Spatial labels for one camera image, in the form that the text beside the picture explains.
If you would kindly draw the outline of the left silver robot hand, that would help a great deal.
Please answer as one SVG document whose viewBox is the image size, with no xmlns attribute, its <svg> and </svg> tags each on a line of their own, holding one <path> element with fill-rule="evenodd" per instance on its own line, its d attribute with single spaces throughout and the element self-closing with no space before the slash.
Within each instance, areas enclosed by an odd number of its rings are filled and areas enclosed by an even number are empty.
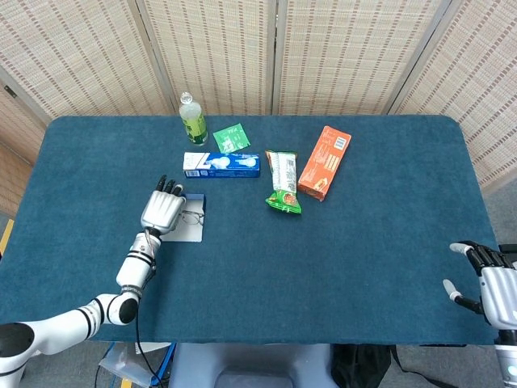
<svg viewBox="0 0 517 388">
<path fill-rule="evenodd" d="M 141 226 L 156 238 L 170 233 L 176 227 L 180 213 L 187 202 L 183 186 L 162 175 L 141 214 Z"/>
</svg>

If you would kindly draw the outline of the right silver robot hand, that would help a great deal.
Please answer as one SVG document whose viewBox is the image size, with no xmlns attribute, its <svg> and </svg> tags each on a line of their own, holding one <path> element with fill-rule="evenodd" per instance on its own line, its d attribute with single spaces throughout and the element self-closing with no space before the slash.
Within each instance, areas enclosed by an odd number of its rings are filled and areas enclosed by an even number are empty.
<svg viewBox="0 0 517 388">
<path fill-rule="evenodd" d="M 480 285 L 478 302 L 466 298 L 448 279 L 443 286 L 451 301 L 482 314 L 489 325 L 501 331 L 516 329 L 516 268 L 500 251 L 473 241 L 454 242 L 449 249 L 470 262 Z"/>
</svg>

